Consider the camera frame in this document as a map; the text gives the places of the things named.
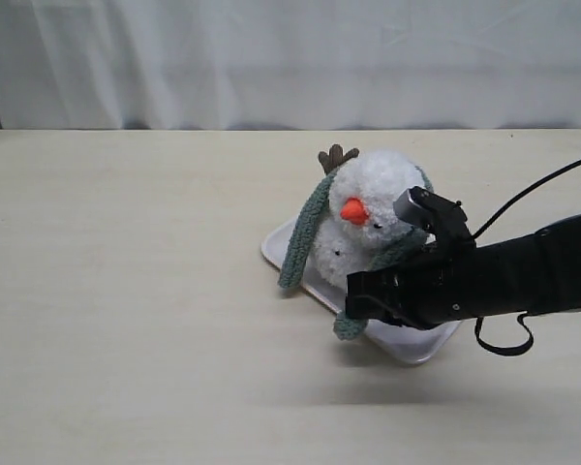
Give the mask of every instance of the white tray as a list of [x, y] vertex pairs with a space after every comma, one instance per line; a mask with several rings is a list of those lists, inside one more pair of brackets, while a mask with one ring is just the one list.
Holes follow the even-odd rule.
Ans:
[[[295, 221], [296, 217], [276, 229], [267, 236], [260, 247], [264, 258], [278, 269], [284, 262]], [[301, 287], [334, 314], [339, 313], [344, 307], [345, 294], [323, 280], [310, 260], [306, 264]], [[398, 362], [418, 365], [430, 360], [459, 325], [460, 322], [452, 322], [429, 331], [420, 331], [411, 327], [370, 321], [364, 334]], [[333, 331], [330, 336], [336, 337]]]

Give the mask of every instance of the wooden table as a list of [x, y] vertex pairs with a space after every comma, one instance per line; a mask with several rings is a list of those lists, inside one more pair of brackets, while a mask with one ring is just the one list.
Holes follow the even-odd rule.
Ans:
[[[581, 465], [581, 314], [400, 368], [279, 297], [260, 243], [334, 142], [407, 153], [472, 231], [581, 158], [581, 131], [0, 132], [0, 465]], [[481, 242], [580, 212], [581, 169]]]

